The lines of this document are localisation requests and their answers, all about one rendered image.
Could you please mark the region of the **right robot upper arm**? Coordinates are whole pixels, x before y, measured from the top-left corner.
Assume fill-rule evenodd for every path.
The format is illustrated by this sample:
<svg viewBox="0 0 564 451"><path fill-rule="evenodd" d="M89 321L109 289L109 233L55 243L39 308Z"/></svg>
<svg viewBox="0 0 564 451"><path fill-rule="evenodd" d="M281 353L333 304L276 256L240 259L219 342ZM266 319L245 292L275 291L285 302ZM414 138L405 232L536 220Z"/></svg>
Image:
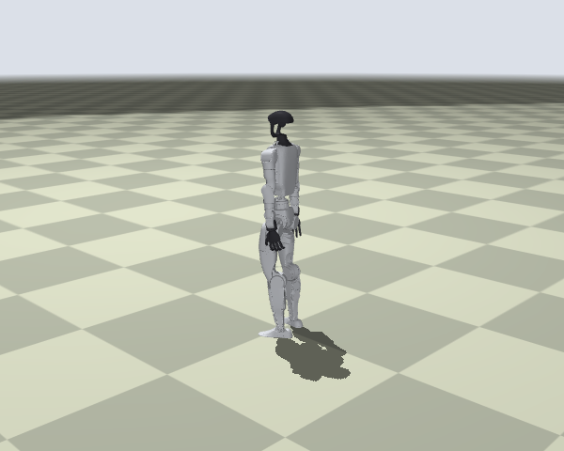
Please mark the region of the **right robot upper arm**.
<svg viewBox="0 0 564 451"><path fill-rule="evenodd" d="M296 179L296 184L297 184L297 183L298 183L298 180L299 180L299 177L298 177L298 174L299 174L299 156L300 156L300 153L301 153L301 149L300 149L300 147L299 147L298 145L295 145L295 146L297 147L297 150L298 150L297 179Z"/></svg>

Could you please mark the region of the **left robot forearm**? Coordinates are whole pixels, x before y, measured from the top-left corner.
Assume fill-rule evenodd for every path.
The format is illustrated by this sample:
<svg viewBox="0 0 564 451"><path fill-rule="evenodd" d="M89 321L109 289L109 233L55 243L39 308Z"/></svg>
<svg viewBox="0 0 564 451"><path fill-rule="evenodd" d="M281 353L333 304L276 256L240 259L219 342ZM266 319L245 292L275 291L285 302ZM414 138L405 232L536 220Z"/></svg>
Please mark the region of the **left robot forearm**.
<svg viewBox="0 0 564 451"><path fill-rule="evenodd" d="M274 228L274 220L275 220L275 208L274 203L274 192L271 186L265 185L261 189L263 195L263 203L264 203L264 218L266 220L267 228Z"/></svg>

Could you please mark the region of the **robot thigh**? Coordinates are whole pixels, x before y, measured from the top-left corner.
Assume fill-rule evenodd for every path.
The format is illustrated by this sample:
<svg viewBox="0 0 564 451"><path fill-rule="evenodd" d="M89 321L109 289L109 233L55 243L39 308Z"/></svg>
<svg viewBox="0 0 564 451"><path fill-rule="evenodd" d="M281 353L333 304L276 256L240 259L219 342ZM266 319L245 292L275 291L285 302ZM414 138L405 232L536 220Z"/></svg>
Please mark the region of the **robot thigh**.
<svg viewBox="0 0 564 451"><path fill-rule="evenodd" d="M283 234L283 221L281 220L281 218L278 218L278 217L275 217L275 220L276 220L276 225L277 225L276 232L278 233L279 237L281 238L281 236ZM270 249L269 243L268 243L267 246L265 244L265 240L267 238L267 233L269 232L266 229L265 223L263 223L263 225L261 227L261 231L260 231L260 235L259 235L259 243L258 243L261 267L263 269L263 272L264 272L265 277L268 280L269 284L271 283L271 279L274 276L279 275L284 279L284 282L285 282L284 286L285 286L287 284L287 276L284 273L278 272L278 271L275 270L275 263L277 261L277 252L275 250L272 251ZM273 244L272 244L272 246L273 246Z"/></svg>
<svg viewBox="0 0 564 451"><path fill-rule="evenodd" d="M289 228L283 229L283 234L280 238L282 245L285 249L278 250L279 259L282 266L282 273L287 276L287 280L294 280L298 277L299 271L295 264L293 264L293 250L294 250L294 235L291 231L295 230L299 224L299 217L294 215L294 221Z"/></svg>

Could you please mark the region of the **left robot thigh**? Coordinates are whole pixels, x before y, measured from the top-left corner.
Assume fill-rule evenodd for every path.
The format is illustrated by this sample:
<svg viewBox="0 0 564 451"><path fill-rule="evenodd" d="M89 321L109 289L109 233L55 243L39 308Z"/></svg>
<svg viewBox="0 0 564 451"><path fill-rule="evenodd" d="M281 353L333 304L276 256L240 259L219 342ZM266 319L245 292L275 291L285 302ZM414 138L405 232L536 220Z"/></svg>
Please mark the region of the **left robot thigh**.
<svg viewBox="0 0 564 451"><path fill-rule="evenodd" d="M275 217L275 220L276 220L276 225L277 225L276 232L278 233L279 237L281 238L281 236L283 234L283 221L281 220L281 218L278 218L278 217ZM285 282L284 286L285 286L287 284L287 276L284 273L278 272L278 271L275 270L275 263L277 261L277 252L275 250L272 251L270 249L269 243L268 243L267 246L265 244L265 240L267 238L267 233L269 232L266 229L265 223L263 223L263 225L261 227L261 231L260 231L260 235L259 235L259 243L258 243L261 267L263 269L263 272L264 272L265 277L268 280L269 284L271 283L271 279L274 276L279 275L284 279L284 282ZM273 244L272 244L272 246L273 246Z"/></svg>

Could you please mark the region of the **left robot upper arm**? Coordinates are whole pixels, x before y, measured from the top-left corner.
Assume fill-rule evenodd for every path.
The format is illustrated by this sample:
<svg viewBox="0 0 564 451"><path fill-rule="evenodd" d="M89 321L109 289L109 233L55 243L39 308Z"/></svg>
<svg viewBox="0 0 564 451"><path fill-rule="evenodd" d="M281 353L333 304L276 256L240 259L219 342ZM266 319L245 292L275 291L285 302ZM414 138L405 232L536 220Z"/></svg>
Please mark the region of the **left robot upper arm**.
<svg viewBox="0 0 564 451"><path fill-rule="evenodd" d="M263 150L261 152L260 159L263 165L263 175L267 181L265 185L271 186L273 192L275 192L275 163L277 161L277 148Z"/></svg>

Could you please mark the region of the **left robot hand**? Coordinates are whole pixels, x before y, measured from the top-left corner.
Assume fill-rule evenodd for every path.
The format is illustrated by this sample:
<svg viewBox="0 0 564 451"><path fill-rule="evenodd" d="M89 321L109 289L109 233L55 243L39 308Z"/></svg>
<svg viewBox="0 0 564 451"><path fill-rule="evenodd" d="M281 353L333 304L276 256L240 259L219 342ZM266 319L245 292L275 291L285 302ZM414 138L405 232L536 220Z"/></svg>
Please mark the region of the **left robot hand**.
<svg viewBox="0 0 564 451"><path fill-rule="evenodd" d="M265 224L266 224L266 223L265 223ZM267 226L266 226L266 229L267 229L267 231L269 231L269 232L267 233L267 238L266 238L266 240L265 240L266 246L267 246L268 243L269 243L269 244L270 244L270 249L271 249L272 251L275 250L276 252L277 252L278 250L281 251L282 249L285 249L285 247L282 245L282 243L281 243L281 241L280 241L280 237L279 237L278 233L276 232L276 230L277 230L276 220L274 220L274 228L267 228ZM273 246L272 246L272 244L273 244ZM279 247L278 244L280 245L280 247L281 247L282 249ZM275 246L276 246L276 247L275 247ZM273 248L274 248L274 249L273 249ZM277 249L276 249L276 248L277 248Z"/></svg>

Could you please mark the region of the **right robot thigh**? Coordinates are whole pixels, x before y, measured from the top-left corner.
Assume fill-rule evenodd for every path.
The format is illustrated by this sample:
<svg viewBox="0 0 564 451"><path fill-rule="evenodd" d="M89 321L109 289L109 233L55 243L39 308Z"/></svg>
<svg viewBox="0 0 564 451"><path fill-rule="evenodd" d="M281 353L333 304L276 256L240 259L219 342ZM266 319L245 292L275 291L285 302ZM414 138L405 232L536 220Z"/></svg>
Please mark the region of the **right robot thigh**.
<svg viewBox="0 0 564 451"><path fill-rule="evenodd" d="M294 235L291 231L295 230L299 224L299 217L294 215L294 221L289 228L283 229L283 234L280 238L282 245L285 249L278 250L279 259L282 266L282 273L287 276L287 280L294 280L298 277L299 271L295 264L293 264L293 250L294 250Z"/></svg>

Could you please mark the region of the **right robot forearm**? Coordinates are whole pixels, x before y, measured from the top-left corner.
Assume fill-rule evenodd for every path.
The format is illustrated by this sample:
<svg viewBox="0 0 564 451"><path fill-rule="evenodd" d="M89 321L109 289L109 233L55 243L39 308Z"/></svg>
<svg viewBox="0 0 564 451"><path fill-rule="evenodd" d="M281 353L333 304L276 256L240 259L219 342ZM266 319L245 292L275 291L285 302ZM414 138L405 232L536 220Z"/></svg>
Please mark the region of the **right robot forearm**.
<svg viewBox="0 0 564 451"><path fill-rule="evenodd" d="M290 194L290 206L293 207L294 213L298 213L298 206L299 206L299 191L300 191L300 183L295 184L294 193Z"/></svg>

